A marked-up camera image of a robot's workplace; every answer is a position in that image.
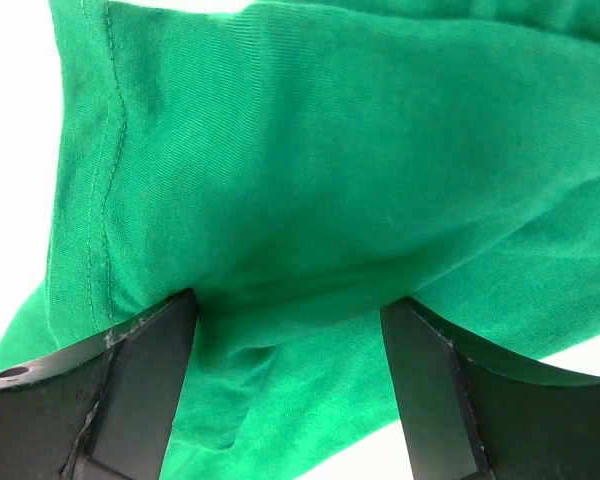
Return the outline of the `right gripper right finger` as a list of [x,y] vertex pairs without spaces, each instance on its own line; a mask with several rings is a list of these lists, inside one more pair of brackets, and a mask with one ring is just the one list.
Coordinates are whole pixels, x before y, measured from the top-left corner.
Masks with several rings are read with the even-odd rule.
[[525,357],[412,298],[381,327],[416,479],[600,479],[600,377]]

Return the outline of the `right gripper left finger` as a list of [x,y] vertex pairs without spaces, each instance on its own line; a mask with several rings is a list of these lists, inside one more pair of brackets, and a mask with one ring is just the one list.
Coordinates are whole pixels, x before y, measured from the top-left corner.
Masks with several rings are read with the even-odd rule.
[[0,480],[159,478],[196,319],[187,289],[0,372]]

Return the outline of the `green t shirt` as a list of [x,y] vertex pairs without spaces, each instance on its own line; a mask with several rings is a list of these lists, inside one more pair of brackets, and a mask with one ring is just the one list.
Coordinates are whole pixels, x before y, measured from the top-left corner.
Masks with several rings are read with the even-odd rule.
[[0,371],[192,289],[164,478],[293,479],[394,422],[405,296],[537,359],[600,335],[600,1],[50,11],[46,271]]

